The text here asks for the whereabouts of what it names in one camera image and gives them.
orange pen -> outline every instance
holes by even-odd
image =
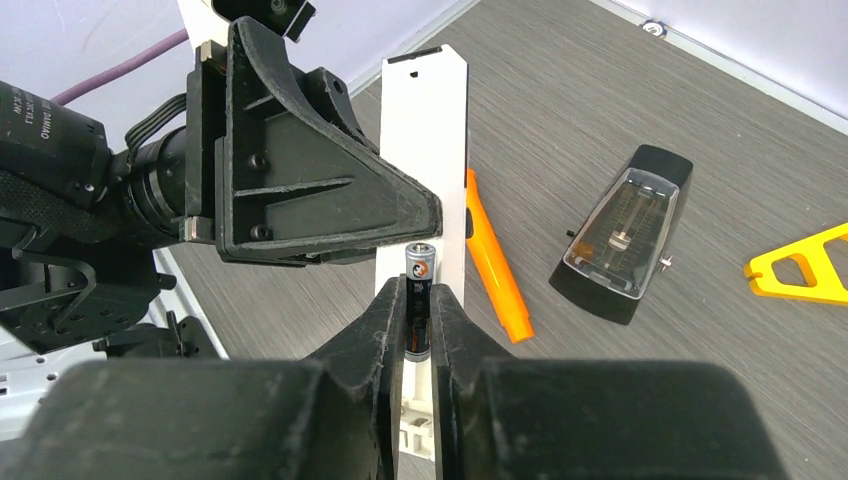
[[[466,204],[471,212],[471,237],[465,241],[474,265],[480,272],[483,285],[495,308],[501,325],[506,329],[512,343],[518,343],[532,338],[533,326],[530,324],[530,313],[524,305],[521,290],[515,283],[512,271],[504,257],[492,224],[483,202],[477,193],[477,177],[474,170],[467,171]]]

transparent cover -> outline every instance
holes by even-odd
[[[680,189],[627,169],[574,236],[563,262],[621,295],[640,299],[662,255]]]

battery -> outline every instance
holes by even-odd
[[[430,289],[435,269],[435,247],[406,246],[406,359],[410,362],[423,362],[430,356]]]

white wall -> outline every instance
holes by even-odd
[[[615,1],[848,118],[848,1]]]
[[[324,66],[351,91],[476,0],[311,0],[317,9],[290,46],[301,69]],[[176,0],[0,0],[0,80],[50,98],[183,28]],[[113,149],[124,132],[185,91],[188,43],[69,106],[106,125]]]

orange highlighter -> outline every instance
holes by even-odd
[[[477,193],[477,177],[474,170],[467,171],[466,205],[471,215],[471,236],[465,241],[474,265],[480,272],[483,285],[495,308],[495,314],[506,329],[512,343],[533,338],[530,313],[524,304],[521,290],[515,283],[512,271],[504,257],[492,224]]]

